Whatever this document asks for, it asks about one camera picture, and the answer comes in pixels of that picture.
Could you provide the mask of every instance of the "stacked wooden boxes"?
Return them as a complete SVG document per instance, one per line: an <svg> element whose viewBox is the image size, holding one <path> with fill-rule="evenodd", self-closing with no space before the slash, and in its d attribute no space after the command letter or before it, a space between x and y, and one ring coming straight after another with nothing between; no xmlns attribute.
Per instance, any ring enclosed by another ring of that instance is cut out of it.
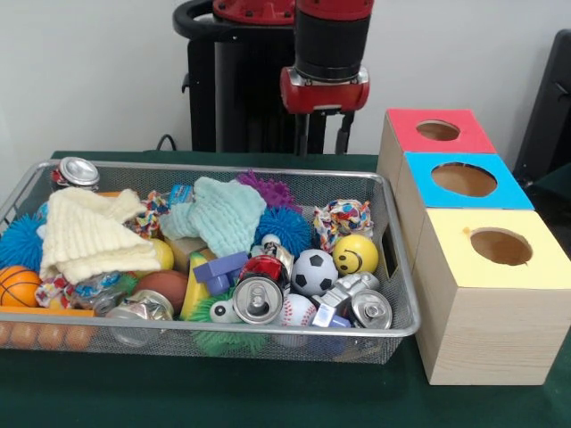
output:
<svg viewBox="0 0 571 428"><path fill-rule="evenodd" d="M470 111L390 110L393 187L431 384L542 384L571 324L571 263Z"/></svg>

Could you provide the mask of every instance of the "circular hole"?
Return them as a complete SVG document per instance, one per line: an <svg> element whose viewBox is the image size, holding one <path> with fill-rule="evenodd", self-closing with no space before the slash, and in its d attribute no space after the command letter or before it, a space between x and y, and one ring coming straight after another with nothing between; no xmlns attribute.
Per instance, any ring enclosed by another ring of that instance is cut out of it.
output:
<svg viewBox="0 0 571 428"><path fill-rule="evenodd" d="M467 163L440 165L432 170L432 179L446 190L477 198L487 196L498 186L488 171Z"/></svg>
<svg viewBox="0 0 571 428"><path fill-rule="evenodd" d="M533 254L523 236L506 229L478 229L470 236L470 242L482 257L502 265L523 265Z"/></svg>
<svg viewBox="0 0 571 428"><path fill-rule="evenodd" d="M460 130L443 120L425 120L417 125L420 135L435 141L452 141L458 138Z"/></svg>

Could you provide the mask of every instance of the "yellow smiley ball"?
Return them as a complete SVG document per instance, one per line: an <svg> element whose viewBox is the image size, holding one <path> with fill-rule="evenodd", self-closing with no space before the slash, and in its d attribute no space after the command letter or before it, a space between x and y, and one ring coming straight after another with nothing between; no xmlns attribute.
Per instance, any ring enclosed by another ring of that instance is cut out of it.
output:
<svg viewBox="0 0 571 428"><path fill-rule="evenodd" d="M160 239L151 238L149 241L153 243L155 258L161 263L161 270L171 270L175 266L175 255L172 249ZM151 272L138 271L135 273L138 278L149 275Z"/></svg>
<svg viewBox="0 0 571 428"><path fill-rule="evenodd" d="M348 235L335 244L333 261L341 275L372 273L377 269L378 250L366 236Z"/></svg>

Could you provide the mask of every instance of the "table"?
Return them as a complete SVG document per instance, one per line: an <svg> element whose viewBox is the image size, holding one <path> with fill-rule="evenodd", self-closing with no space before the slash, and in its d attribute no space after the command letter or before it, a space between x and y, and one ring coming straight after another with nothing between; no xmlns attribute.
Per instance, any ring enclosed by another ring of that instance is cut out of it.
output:
<svg viewBox="0 0 571 428"><path fill-rule="evenodd" d="M56 152L97 161L374 171L376 156ZM0 426L571 426L571 336L539 387L434 387L414 338L385 366L0 351Z"/></svg>

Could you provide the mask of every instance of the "metal wire basket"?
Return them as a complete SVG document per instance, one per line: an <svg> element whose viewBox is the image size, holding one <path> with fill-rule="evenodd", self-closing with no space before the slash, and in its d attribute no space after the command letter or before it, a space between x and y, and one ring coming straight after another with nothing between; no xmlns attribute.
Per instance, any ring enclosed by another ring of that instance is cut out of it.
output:
<svg viewBox="0 0 571 428"><path fill-rule="evenodd" d="M31 168L0 209L3 232L11 221L33 214L50 193L49 175L58 161L42 162ZM152 190L168 192L175 184L192 184L207 176L229 181L246 169L192 165L94 162L101 174L100 191L131 188L139 194ZM51 317L0 314L0 331L24 329L37 333L45 325L59 325L67 331L58 350L82 350L118 354L164 356L217 356L229 358L267 358L305 361L336 361L384 364L403 337L414 334L420 324L418 303L406 259L401 229L388 182L369 173L314 170L255 169L261 178L273 178L289 185L303 216L311 222L315 206L323 207L334 199L370 201L375 222L373 241L380 250L381 262L375 275L381 293L393 309L393 324L388 330L363 328L282 327L278 325L210 324L181 321L118 320L110 318ZM142 336L153 334L146 345L133 348L117 342L113 329L127 328ZM0 347L41 350L33 338L23 341L0 334ZM231 337L251 346L220 347L216 352L201 347L203 339Z"/></svg>

